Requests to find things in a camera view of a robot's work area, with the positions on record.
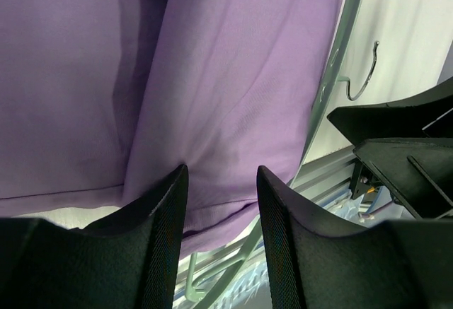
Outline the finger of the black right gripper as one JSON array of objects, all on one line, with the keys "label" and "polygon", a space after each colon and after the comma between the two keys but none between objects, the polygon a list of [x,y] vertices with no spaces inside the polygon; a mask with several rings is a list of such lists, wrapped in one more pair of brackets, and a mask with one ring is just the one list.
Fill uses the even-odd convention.
[{"label": "finger of the black right gripper", "polygon": [[452,79],[403,100],[337,107],[327,118],[354,146],[368,139],[451,138]]},{"label": "finger of the black right gripper", "polygon": [[451,139],[369,139],[354,154],[414,218],[452,216]]}]

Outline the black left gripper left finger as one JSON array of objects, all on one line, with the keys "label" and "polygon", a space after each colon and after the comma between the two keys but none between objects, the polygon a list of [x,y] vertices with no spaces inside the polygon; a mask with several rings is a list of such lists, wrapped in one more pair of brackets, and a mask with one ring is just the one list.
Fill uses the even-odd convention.
[{"label": "black left gripper left finger", "polygon": [[178,166],[87,227],[1,220],[2,308],[170,308],[188,198]]}]

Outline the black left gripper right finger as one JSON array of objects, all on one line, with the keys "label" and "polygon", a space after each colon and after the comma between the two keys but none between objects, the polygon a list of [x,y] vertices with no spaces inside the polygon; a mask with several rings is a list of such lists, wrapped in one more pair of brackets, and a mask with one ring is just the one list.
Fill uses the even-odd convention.
[{"label": "black left gripper right finger", "polygon": [[338,217],[265,166],[260,223],[274,308],[451,308],[452,222]]}]

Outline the pale green clothes hanger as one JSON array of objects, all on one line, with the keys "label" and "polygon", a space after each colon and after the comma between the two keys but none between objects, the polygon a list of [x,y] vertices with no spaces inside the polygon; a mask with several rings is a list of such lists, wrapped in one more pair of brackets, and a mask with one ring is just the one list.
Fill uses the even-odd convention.
[{"label": "pale green clothes hanger", "polygon": [[[314,163],[306,157],[330,103],[337,83],[345,84],[346,98],[356,101],[369,84],[366,80],[356,94],[350,79],[340,75],[350,37],[362,0],[344,0],[328,63],[312,107],[309,134],[296,175],[288,182],[294,190],[307,190],[344,171],[352,163],[352,151],[342,149],[326,154]],[[203,260],[190,256],[188,267],[178,275],[174,308],[241,308],[269,284],[265,248],[258,218],[245,230],[246,236],[211,251]]]}]

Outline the purple trousers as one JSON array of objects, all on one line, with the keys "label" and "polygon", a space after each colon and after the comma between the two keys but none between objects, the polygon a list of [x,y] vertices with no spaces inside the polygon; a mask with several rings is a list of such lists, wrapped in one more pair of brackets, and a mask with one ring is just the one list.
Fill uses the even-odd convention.
[{"label": "purple trousers", "polygon": [[296,174],[343,0],[1,0],[1,215],[124,206],[189,170],[182,257]]}]

